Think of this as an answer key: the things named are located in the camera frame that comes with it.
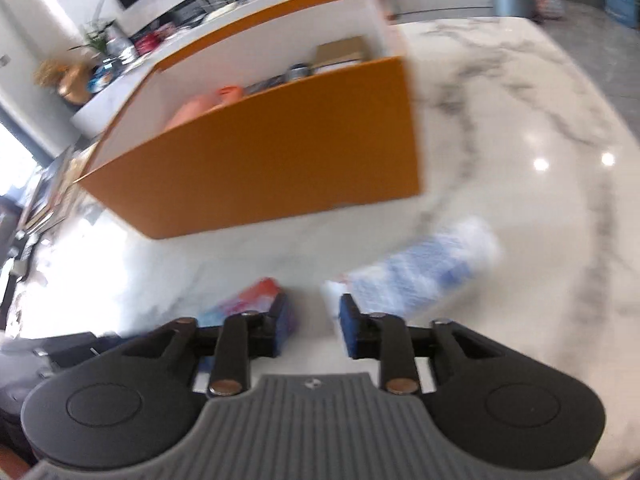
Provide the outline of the blue red card box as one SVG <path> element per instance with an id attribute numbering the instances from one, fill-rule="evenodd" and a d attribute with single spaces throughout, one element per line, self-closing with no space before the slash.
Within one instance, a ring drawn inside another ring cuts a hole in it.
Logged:
<path id="1" fill-rule="evenodd" d="M 242 314 L 248 322 L 250 340 L 266 348 L 265 356 L 278 356 L 298 322 L 290 298 L 274 278 L 262 278 L 236 295 L 195 315 L 200 327 L 221 326 L 226 318 Z"/>

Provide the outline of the white lotion tube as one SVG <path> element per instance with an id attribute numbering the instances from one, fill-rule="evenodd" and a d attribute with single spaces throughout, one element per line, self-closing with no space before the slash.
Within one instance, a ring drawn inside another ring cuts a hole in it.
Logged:
<path id="1" fill-rule="evenodd" d="M 399 252 L 325 281 L 320 292 L 331 318 L 349 294 L 363 313 L 413 320 L 495 269 L 498 236 L 480 217 L 466 217 Z"/>

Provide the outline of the illustrated book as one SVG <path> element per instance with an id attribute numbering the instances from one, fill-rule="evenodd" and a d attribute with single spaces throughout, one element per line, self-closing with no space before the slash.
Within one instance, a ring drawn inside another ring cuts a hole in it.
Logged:
<path id="1" fill-rule="evenodd" d="M 283 84 L 284 82 L 285 82 L 285 76 L 283 75 L 273 76 L 268 79 L 255 82 L 254 84 L 250 84 L 249 86 L 243 89 L 243 94 L 244 96 L 252 96 L 253 94 L 280 86 L 280 84 Z"/>

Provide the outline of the brown cardboard box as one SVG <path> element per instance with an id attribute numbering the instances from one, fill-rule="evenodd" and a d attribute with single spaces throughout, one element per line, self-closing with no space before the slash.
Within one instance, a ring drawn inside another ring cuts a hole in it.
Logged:
<path id="1" fill-rule="evenodd" d="M 363 36 L 353 36 L 320 44 L 316 49 L 311 66 L 318 70 L 321 67 L 334 64 L 366 62 L 370 58 L 371 53 L 367 39 Z"/>

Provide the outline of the stack of magazines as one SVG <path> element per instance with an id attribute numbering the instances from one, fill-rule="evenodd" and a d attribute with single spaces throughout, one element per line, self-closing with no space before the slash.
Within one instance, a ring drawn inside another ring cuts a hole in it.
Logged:
<path id="1" fill-rule="evenodd" d="M 95 143 L 84 150 L 70 146 L 47 168 L 36 173 L 27 185 L 26 202 L 17 227 L 20 232 L 45 231 L 70 214 L 79 194 L 77 181 L 95 148 Z"/>

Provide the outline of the pink round bottle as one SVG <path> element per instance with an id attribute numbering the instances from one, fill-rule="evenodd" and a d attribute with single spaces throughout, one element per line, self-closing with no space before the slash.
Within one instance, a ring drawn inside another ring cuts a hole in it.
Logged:
<path id="1" fill-rule="evenodd" d="M 182 107 L 180 107 L 172 116 L 164 127 L 164 130 L 170 130 L 176 128 L 186 122 L 190 122 L 194 118 L 198 118 L 201 115 L 207 113 L 212 108 L 216 107 L 218 99 L 213 93 L 200 94 L 194 96 L 189 101 L 186 101 Z"/>

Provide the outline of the orange storage box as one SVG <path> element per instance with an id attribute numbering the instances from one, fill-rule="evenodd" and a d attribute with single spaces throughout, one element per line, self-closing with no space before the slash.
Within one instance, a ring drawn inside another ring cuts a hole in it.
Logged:
<path id="1" fill-rule="evenodd" d="M 314 69 L 164 130 L 194 96 L 311 66 L 320 44 L 353 36 L 367 39 L 369 61 Z M 288 0 L 238 18 L 152 66 L 79 184 L 153 240 L 416 196 L 404 45 L 380 0 Z"/>

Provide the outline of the pink pump bottle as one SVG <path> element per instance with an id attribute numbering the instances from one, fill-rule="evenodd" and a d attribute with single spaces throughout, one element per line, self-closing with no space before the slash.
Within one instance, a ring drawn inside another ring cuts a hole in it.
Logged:
<path id="1" fill-rule="evenodd" d="M 208 104 L 206 110 L 216 110 L 224 106 L 228 106 L 242 99 L 244 90 L 239 86 L 221 87 L 212 93 L 209 93 Z"/>

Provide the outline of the dried yellow flowers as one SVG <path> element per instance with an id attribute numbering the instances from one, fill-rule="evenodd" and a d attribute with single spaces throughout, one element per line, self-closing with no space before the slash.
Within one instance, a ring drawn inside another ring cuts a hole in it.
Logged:
<path id="1" fill-rule="evenodd" d="M 84 106 L 92 99 L 91 75 L 91 68 L 85 63 L 66 64 L 49 58 L 39 64 L 32 78 L 37 86 L 52 89 L 70 105 Z"/>

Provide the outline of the plant in glass vase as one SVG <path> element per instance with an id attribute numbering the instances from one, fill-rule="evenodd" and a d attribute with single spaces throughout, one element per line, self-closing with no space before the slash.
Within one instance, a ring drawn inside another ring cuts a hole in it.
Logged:
<path id="1" fill-rule="evenodd" d="M 119 60 L 122 65 L 128 65 L 138 56 L 136 48 L 118 21 L 102 16 L 103 6 L 104 0 L 100 0 L 91 20 L 78 27 L 82 43 L 70 51 L 88 50 L 103 61 Z"/>

